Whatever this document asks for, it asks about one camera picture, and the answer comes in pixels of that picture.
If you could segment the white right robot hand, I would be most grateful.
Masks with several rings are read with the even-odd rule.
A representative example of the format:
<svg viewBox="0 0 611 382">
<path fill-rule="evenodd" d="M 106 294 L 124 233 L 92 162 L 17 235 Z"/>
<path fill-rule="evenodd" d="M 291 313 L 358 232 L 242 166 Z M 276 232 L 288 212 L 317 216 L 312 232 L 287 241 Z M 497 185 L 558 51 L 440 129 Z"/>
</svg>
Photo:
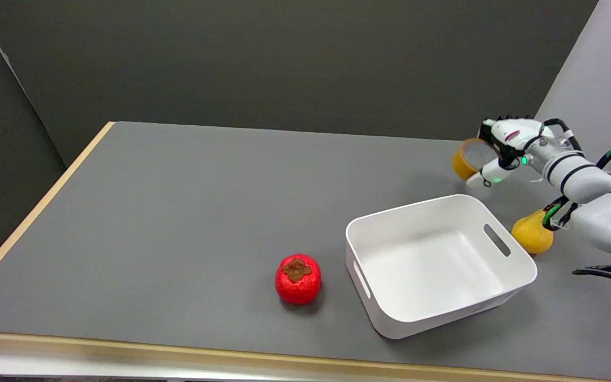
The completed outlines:
<svg viewBox="0 0 611 382">
<path fill-rule="evenodd" d="M 521 164 L 527 150 L 537 140 L 556 138 L 544 123 L 530 118 L 485 119 L 477 138 L 497 152 L 497 159 L 478 169 L 466 181 L 469 188 L 490 188 L 505 180 Z"/>
</svg>

